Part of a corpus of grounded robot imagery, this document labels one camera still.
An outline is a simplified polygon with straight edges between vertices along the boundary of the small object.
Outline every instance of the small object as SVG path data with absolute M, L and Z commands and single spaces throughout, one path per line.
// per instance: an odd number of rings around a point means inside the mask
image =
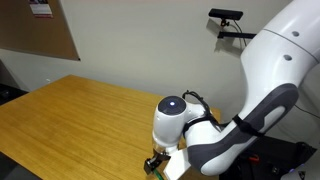
M 209 12 L 210 17 L 216 17 L 221 19 L 240 20 L 243 15 L 242 11 L 233 11 L 225 9 L 212 8 Z
M 306 172 L 305 171 L 299 171 L 299 176 L 302 180 L 304 180 L 304 178 L 306 178 Z
M 170 156 L 168 156 L 165 152 L 158 153 L 157 151 L 153 150 L 153 157 L 150 159 L 146 159 L 144 161 L 144 171 L 147 174 L 150 174 L 151 172 L 154 172 L 154 170 L 160 166 L 162 161 L 167 161 L 170 159 Z
M 290 55 L 287 55 L 287 54 L 286 54 L 286 55 L 284 55 L 283 57 L 284 57 L 284 59 L 287 60 L 287 61 L 291 61 L 291 60 L 292 60 L 292 57 L 291 57 Z
M 299 32 L 297 32 L 297 31 L 293 31 L 293 32 L 292 32 L 292 35 L 293 35 L 294 37 L 298 37 L 300 34 L 299 34 Z
M 47 0 L 29 0 L 30 8 L 36 18 L 53 18 L 50 5 Z
M 1 96 L 1 98 L 3 98 L 3 99 L 9 99 L 9 97 L 10 97 L 10 92 L 9 92 L 9 90 L 1 91 L 1 92 L 0 92 L 0 96 Z
M 252 163 L 259 163 L 260 162 L 260 158 L 258 155 L 254 154 L 253 156 L 250 156 L 249 157 L 249 160 L 252 162 Z
M 277 168 L 277 167 L 275 167 L 275 166 L 273 166 L 271 172 L 272 172 L 273 174 L 279 174 L 280 169 Z
M 220 26 L 221 26 L 221 27 L 229 26 L 229 25 L 230 25 L 230 22 L 227 22 L 226 19 L 222 19 L 222 20 L 221 20 L 221 23 L 220 23 Z

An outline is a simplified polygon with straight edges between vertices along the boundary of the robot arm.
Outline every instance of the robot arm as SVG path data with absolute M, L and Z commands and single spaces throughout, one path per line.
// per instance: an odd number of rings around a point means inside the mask
M 184 133 L 188 157 L 185 161 L 208 176 L 226 171 L 298 100 L 297 87 L 320 61 L 320 39 L 314 36 L 320 29 L 319 12 L 317 0 L 294 0 L 251 41 L 241 55 L 247 82 L 245 105 L 221 132 L 207 121 L 192 123 L 183 132 L 186 123 L 203 115 L 201 107 L 192 105 L 180 114 L 163 116 L 170 120 L 155 117 L 155 143 L 171 148 Z

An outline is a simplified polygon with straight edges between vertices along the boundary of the white wall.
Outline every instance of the white wall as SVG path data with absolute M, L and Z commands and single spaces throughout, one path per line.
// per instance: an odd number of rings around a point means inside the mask
M 161 95 L 195 90 L 210 105 L 220 108 L 228 121 L 240 111 L 244 100 L 241 48 L 238 39 L 217 41 L 219 27 L 209 21 L 208 12 L 213 7 L 241 10 L 244 16 L 239 24 L 243 31 L 257 33 L 289 2 L 62 0 L 81 62 L 0 50 L 3 65 L 13 77 L 6 75 L 0 80 L 32 91 L 46 85 L 47 79 L 75 74 Z M 305 92 L 313 91 L 310 99 L 305 95 L 303 105 L 316 112 L 319 98 L 313 101 L 317 91 L 310 89 L 318 77 L 319 70 L 302 87 Z M 306 121 L 300 119 L 304 117 L 294 111 L 286 120 L 300 124 Z M 320 129 L 318 122 L 310 121 Z M 283 133 L 283 126 L 273 128 L 272 135 L 310 140 L 309 134 L 300 133 L 300 126 L 294 127 L 293 131 L 299 131 L 294 135 Z

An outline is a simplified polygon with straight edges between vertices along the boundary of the wood grain surface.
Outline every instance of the wood grain surface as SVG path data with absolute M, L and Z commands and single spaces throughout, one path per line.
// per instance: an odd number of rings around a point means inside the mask
M 0 106 L 0 151 L 42 179 L 156 179 L 143 164 L 162 98 L 70 75 Z

